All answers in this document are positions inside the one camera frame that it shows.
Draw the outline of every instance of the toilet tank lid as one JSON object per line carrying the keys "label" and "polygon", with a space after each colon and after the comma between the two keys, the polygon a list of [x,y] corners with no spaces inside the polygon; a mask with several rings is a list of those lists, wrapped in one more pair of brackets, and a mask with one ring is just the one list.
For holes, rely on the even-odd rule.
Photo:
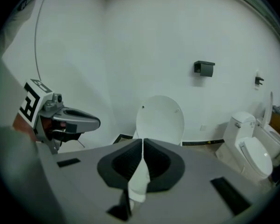
{"label": "toilet tank lid", "polygon": [[237,113],[233,114],[232,117],[240,123],[252,122],[252,121],[256,120],[253,115],[251,115],[248,112],[244,112],[244,111],[237,112]]}

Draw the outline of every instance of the toilet lid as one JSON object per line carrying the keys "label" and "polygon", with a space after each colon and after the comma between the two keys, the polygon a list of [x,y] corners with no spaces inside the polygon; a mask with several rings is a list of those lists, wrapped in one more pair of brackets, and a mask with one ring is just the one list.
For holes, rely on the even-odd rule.
{"label": "toilet lid", "polygon": [[255,137],[245,139],[241,145],[244,156],[261,176],[268,177],[273,170],[272,160],[266,148]]}
{"label": "toilet lid", "polygon": [[261,127],[264,128],[266,125],[268,125],[271,122],[272,111],[273,111],[273,92],[271,92],[271,94],[270,94],[270,100],[267,103],[265,115],[261,122]]}
{"label": "toilet lid", "polygon": [[150,97],[141,105],[137,114],[136,129],[141,139],[149,138],[179,145],[184,127],[180,106],[167,96]]}

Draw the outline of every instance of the black rectangular slot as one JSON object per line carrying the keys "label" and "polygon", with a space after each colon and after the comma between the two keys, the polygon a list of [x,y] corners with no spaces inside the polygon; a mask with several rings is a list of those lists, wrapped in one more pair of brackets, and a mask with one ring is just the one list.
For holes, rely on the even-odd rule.
{"label": "black rectangular slot", "polygon": [[60,168],[63,168],[63,167],[66,167],[66,166],[69,166],[69,165],[72,165],[72,164],[75,164],[75,163],[78,163],[78,162],[81,162],[81,161],[77,158],[74,158],[74,159],[68,159],[68,160],[57,162],[57,165]]}
{"label": "black rectangular slot", "polygon": [[218,191],[225,203],[231,209],[234,215],[241,213],[250,207],[250,204],[231,186],[223,177],[210,181]]}

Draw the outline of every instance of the toilet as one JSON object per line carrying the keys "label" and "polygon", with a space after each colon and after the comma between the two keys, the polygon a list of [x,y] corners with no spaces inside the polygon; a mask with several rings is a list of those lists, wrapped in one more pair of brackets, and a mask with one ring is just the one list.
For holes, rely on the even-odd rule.
{"label": "toilet", "polygon": [[256,137],[264,145],[273,159],[280,153],[280,134],[269,125],[272,117],[272,109],[273,93],[271,92],[264,117],[256,120],[253,137]]}
{"label": "toilet", "polygon": [[[178,103],[162,95],[152,96],[140,106],[133,139],[154,139],[182,146],[184,116]],[[150,182],[149,171],[143,158],[128,183],[130,203],[143,203]]]}
{"label": "toilet", "polygon": [[266,148],[252,137],[256,119],[247,112],[232,115],[225,130],[225,143],[216,151],[219,160],[254,183],[266,179],[273,170]]}

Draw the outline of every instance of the toilet bowl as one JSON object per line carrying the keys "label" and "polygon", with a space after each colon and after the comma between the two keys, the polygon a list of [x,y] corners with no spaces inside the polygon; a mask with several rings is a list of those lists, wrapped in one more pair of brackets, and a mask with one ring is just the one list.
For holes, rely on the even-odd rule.
{"label": "toilet bowl", "polygon": [[273,170],[271,157],[256,138],[252,138],[256,120],[247,112],[234,114],[225,130],[225,143],[216,151],[219,160],[258,183]]}
{"label": "toilet bowl", "polygon": [[[167,96],[153,96],[139,108],[133,139],[154,139],[182,145],[184,116],[180,106]],[[146,198],[149,171],[143,158],[128,183],[129,198],[143,203]]]}
{"label": "toilet bowl", "polygon": [[271,92],[264,117],[256,120],[253,136],[264,145],[273,159],[280,153],[280,134],[269,125],[272,117],[272,109],[273,93]]}

